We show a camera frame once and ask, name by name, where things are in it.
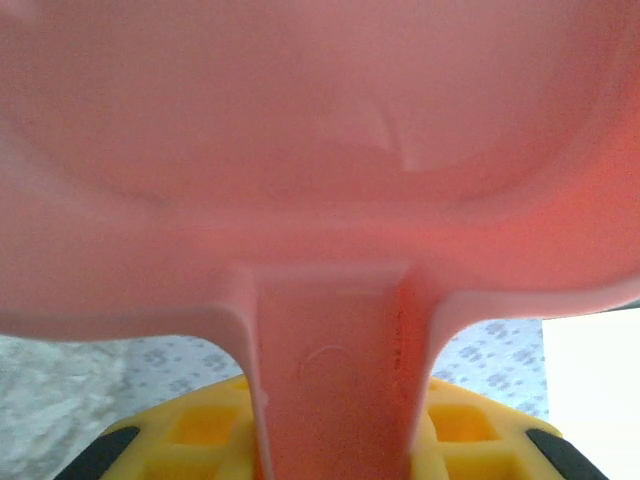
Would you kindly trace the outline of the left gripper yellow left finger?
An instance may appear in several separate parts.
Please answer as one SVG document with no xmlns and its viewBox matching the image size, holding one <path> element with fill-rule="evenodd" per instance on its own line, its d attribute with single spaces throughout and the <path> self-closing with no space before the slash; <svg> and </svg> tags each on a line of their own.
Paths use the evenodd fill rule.
<svg viewBox="0 0 640 480">
<path fill-rule="evenodd" d="M 58 479 L 261 479 L 243 375 L 117 421 L 57 475 Z"/>
</svg>

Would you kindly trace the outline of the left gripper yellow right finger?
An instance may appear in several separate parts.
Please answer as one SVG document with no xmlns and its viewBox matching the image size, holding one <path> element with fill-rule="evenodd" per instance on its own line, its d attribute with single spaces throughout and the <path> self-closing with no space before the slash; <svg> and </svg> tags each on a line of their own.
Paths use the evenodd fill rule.
<svg viewBox="0 0 640 480">
<path fill-rule="evenodd" d="M 604 480 L 549 423 L 446 381 L 429 381 L 411 453 L 417 480 Z"/>
</svg>

